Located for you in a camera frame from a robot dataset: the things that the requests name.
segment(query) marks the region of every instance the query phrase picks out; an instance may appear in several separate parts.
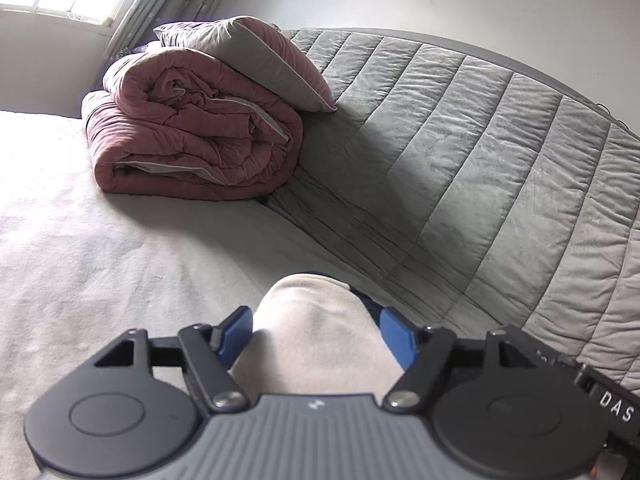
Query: mattress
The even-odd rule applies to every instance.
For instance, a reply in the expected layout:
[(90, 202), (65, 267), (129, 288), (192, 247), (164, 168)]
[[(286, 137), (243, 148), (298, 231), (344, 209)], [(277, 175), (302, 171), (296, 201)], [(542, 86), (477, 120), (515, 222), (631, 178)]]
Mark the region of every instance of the mattress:
[(338, 110), (270, 207), (464, 336), (511, 323), (640, 393), (640, 139), (522, 63), (398, 31), (285, 30)]
[(306, 270), (391, 301), (255, 201), (103, 194), (80, 120), (0, 112), (0, 144), (0, 478), (36, 475), (24, 413), (127, 328), (215, 324)]

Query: white cloth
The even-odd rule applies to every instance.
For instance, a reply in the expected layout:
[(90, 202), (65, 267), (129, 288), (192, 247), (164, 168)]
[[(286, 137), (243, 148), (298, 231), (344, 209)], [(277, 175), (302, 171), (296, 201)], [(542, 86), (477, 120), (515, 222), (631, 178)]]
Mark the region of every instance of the white cloth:
[(402, 368), (348, 285), (296, 274), (260, 302), (254, 336), (232, 374), (252, 400), (260, 393), (370, 392), (381, 402)]

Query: folded comforter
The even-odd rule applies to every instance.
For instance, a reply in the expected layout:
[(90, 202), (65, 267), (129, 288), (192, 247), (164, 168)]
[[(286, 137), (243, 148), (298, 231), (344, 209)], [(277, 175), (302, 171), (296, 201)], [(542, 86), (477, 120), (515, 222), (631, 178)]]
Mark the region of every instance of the folded comforter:
[(282, 99), (188, 48), (112, 65), (82, 101), (94, 175), (107, 192), (231, 200), (286, 181), (302, 122)]

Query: logo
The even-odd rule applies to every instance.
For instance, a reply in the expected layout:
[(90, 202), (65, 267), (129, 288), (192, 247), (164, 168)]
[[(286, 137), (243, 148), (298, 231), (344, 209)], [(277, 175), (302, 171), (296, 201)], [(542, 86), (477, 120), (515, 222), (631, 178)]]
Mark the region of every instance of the logo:
[(320, 410), (321, 408), (324, 408), (326, 406), (324, 400), (320, 399), (314, 399), (311, 402), (308, 402), (306, 405), (315, 411)]
[(610, 392), (605, 390), (604, 395), (600, 399), (600, 405), (603, 408), (608, 408), (610, 404), (611, 408), (609, 410), (609, 413), (615, 413), (616, 416), (620, 416), (623, 422), (629, 422), (631, 420), (631, 416), (634, 413), (634, 408), (627, 404), (623, 404), (622, 399), (620, 399), (619, 397), (614, 398), (614, 396), (611, 395)]

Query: bolt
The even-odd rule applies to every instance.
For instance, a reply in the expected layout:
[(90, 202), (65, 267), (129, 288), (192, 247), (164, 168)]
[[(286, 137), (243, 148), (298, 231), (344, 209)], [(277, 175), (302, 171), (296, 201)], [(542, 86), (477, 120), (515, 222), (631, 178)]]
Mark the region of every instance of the bolt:
[(213, 397), (213, 404), (220, 412), (237, 412), (247, 404), (246, 397), (240, 392), (223, 392)]
[(412, 408), (420, 402), (420, 397), (418, 394), (408, 390), (398, 390), (391, 392), (386, 398), (386, 402), (392, 408)]

